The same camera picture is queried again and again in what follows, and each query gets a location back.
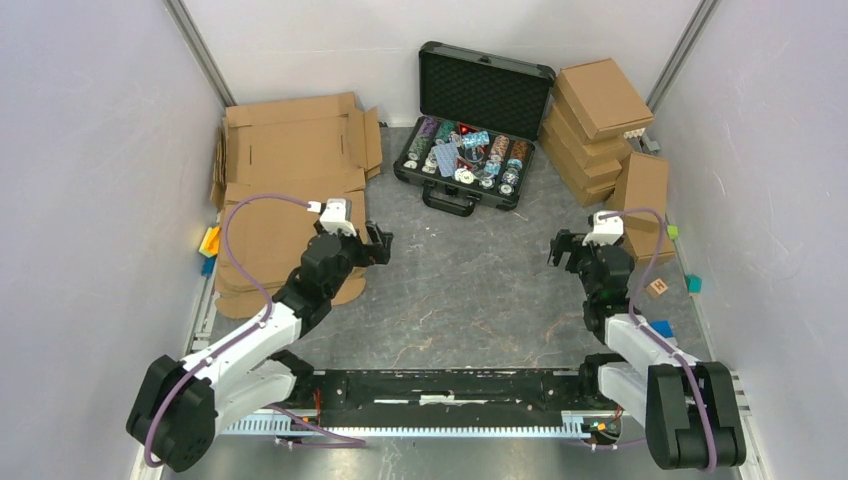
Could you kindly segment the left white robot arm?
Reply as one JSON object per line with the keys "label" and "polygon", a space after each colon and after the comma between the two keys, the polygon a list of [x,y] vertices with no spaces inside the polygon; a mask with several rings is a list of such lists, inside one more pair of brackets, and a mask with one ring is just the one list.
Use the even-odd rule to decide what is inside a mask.
{"label": "left white robot arm", "polygon": [[300,264],[268,304],[211,346],[176,360],[162,355],[147,368],[126,423],[143,447],[145,463],[182,472],[208,451],[236,421],[284,401],[306,405],[313,379],[279,355],[313,330],[331,311],[352,271],[386,265],[392,233],[373,222],[369,239],[316,228]]}

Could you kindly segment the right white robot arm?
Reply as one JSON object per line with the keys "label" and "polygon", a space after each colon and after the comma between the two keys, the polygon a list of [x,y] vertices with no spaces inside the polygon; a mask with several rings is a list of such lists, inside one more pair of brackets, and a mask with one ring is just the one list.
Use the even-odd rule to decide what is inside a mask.
{"label": "right white robot arm", "polygon": [[611,351],[584,362],[580,400],[622,407],[664,470],[742,465],[747,445],[731,371],[678,349],[641,315],[629,295],[630,255],[604,235],[563,229],[550,242],[549,262],[579,278],[586,328]]}

